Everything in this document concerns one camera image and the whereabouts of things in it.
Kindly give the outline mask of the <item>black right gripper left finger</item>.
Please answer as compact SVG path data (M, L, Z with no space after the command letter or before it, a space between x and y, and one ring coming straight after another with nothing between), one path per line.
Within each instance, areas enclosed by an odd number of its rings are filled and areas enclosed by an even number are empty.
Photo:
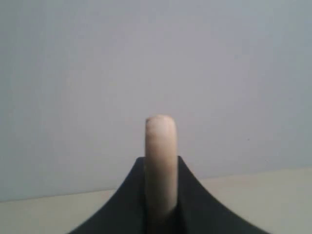
M144 159L136 159L125 180L110 199L72 234L146 233Z

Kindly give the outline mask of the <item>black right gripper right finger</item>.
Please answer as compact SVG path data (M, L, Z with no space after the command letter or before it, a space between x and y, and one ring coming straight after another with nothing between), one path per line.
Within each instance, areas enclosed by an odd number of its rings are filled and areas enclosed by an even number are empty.
M182 157L177 158L177 207L171 234L266 234L207 191Z

